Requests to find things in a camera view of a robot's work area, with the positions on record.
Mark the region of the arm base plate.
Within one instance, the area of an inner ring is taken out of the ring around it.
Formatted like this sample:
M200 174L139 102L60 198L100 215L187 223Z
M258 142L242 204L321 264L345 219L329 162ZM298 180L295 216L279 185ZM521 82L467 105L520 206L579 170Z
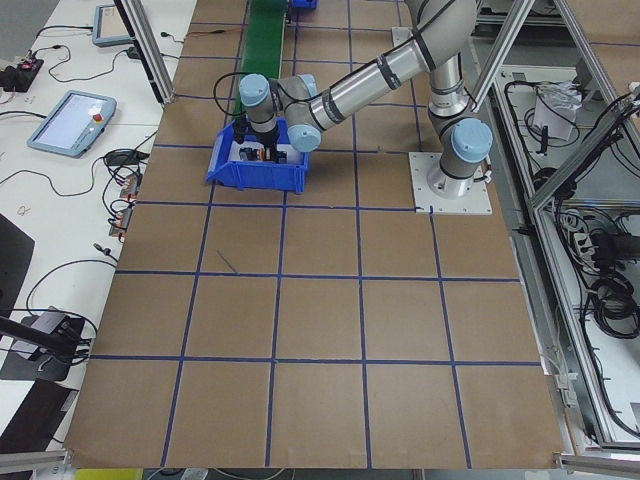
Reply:
M436 215L481 215L493 213L487 182L478 166L468 179L453 179L440 169L439 152L408 154L414 209Z

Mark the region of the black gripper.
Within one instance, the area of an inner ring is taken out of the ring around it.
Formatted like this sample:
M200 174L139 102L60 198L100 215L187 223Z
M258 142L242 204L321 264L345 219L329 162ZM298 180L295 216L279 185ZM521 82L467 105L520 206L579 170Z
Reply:
M259 133L259 141L266 149L276 149L279 139L279 129L273 127L269 131Z

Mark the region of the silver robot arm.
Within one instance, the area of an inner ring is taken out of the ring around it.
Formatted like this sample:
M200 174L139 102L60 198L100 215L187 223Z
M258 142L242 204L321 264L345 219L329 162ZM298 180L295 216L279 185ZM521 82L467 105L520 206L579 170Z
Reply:
M258 140L267 148L275 146L276 117L283 114L292 147L311 152L319 147L323 132L426 72L431 89L428 115L443 147L427 181L442 198L466 195L493 143L489 127L470 113L459 64L461 49L475 27L477 6L471 0L410 1L407 6L410 37L322 92L304 75L244 76L240 99Z

